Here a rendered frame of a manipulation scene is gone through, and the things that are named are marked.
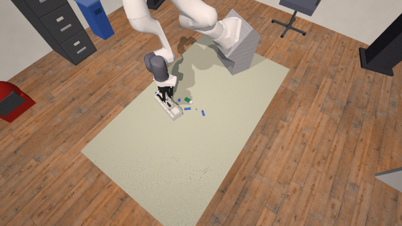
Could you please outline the grey three-compartment bin rack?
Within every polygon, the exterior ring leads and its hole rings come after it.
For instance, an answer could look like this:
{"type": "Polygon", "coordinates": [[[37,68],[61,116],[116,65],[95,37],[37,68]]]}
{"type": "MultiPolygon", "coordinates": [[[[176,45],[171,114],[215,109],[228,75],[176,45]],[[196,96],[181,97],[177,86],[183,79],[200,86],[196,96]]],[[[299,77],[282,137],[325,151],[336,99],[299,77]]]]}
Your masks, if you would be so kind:
{"type": "Polygon", "coordinates": [[[167,94],[165,94],[165,96],[166,96],[166,101],[171,105],[171,107],[166,105],[164,101],[161,101],[159,96],[154,95],[154,98],[160,104],[160,106],[164,109],[164,111],[169,115],[169,117],[174,121],[182,115],[182,111],[179,109],[179,107],[177,107],[176,104],[174,104],[174,102],[172,100],[171,100],[172,103],[169,102],[167,94]]]}

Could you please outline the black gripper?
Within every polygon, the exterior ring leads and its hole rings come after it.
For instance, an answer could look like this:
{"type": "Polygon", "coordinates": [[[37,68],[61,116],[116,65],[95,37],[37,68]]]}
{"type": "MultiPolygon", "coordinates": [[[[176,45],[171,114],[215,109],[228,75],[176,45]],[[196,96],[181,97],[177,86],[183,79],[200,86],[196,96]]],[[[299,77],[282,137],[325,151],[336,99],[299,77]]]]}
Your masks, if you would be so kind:
{"type": "Polygon", "coordinates": [[[165,96],[165,92],[167,93],[168,96],[168,100],[170,103],[172,103],[171,101],[171,96],[173,96],[173,86],[164,86],[164,87],[160,87],[158,86],[158,92],[155,92],[155,94],[157,96],[159,96],[159,98],[165,102],[165,104],[167,105],[167,101],[166,101],[166,96],[165,96]],[[170,91],[169,91],[170,89],[170,91]],[[160,93],[162,93],[162,97],[160,96],[160,93]]]}

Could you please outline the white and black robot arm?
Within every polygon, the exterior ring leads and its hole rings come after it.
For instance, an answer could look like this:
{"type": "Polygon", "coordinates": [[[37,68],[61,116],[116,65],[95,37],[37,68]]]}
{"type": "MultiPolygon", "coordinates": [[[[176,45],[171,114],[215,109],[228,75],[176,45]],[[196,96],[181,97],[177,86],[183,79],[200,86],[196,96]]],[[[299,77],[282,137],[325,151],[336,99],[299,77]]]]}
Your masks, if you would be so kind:
{"type": "MultiPolygon", "coordinates": [[[[194,30],[210,37],[222,49],[229,49],[239,41],[242,20],[238,17],[217,21],[215,8],[202,0],[170,0],[181,11],[179,22],[182,27],[194,30]]],[[[151,16],[147,0],[122,0],[127,18],[138,32],[155,34],[162,43],[162,48],[144,57],[147,70],[153,73],[157,86],[175,86],[177,77],[168,73],[167,65],[175,60],[169,41],[160,23],[151,16]]]]}

